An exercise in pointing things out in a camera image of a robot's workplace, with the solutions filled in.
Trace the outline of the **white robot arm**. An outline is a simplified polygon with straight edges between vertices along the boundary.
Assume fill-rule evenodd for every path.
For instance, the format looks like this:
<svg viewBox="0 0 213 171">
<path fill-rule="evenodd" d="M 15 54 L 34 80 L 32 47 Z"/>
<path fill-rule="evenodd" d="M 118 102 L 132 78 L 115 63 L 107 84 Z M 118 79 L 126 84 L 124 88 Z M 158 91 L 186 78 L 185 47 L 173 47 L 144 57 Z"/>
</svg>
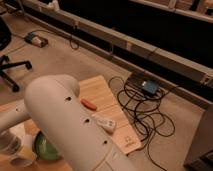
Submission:
<svg viewBox="0 0 213 171">
<path fill-rule="evenodd" d="M 74 171 L 137 171 L 83 108 L 79 91 L 69 75 L 33 80 L 16 106 L 0 112 L 0 132 L 31 119 Z"/>
</svg>

